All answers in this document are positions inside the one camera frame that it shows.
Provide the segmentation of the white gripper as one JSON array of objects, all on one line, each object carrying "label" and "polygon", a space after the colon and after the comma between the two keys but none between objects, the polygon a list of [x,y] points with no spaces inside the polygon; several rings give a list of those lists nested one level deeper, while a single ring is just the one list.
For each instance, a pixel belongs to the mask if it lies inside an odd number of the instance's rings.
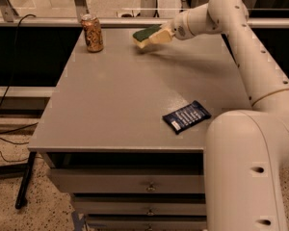
[{"label": "white gripper", "polygon": [[180,40],[190,39],[192,34],[188,27],[187,18],[187,12],[179,13],[171,22],[162,24],[161,30],[148,38],[149,42],[152,44],[168,43],[172,41],[173,37]]}]

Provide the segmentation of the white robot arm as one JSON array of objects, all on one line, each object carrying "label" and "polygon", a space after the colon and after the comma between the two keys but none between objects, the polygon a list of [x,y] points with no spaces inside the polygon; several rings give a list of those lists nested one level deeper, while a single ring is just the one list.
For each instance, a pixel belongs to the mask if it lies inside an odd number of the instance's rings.
[{"label": "white robot arm", "polygon": [[152,43],[227,36],[250,99],[207,130],[204,181],[208,231],[288,231],[279,171],[289,165],[289,80],[247,23],[242,0],[209,0],[177,15]]}]

